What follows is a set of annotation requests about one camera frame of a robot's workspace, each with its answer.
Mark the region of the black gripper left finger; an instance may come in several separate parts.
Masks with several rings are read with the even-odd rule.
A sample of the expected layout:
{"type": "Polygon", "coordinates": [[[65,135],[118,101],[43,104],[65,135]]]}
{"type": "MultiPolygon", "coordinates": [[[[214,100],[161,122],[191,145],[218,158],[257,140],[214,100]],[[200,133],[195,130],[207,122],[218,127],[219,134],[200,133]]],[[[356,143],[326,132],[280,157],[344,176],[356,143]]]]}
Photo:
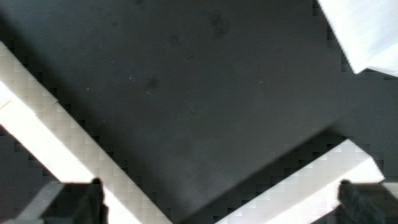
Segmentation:
{"type": "Polygon", "coordinates": [[[11,224],[109,224],[102,180],[51,182],[11,224]]]}

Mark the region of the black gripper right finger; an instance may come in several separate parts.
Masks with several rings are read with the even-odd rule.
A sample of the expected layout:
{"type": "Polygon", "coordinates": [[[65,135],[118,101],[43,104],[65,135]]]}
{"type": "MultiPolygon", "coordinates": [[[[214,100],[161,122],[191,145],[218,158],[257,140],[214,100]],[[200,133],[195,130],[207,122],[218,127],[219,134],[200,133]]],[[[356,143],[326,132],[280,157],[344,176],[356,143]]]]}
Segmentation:
{"type": "Polygon", "coordinates": [[[398,182],[344,180],[338,201],[353,224],[398,224],[398,182]]]}

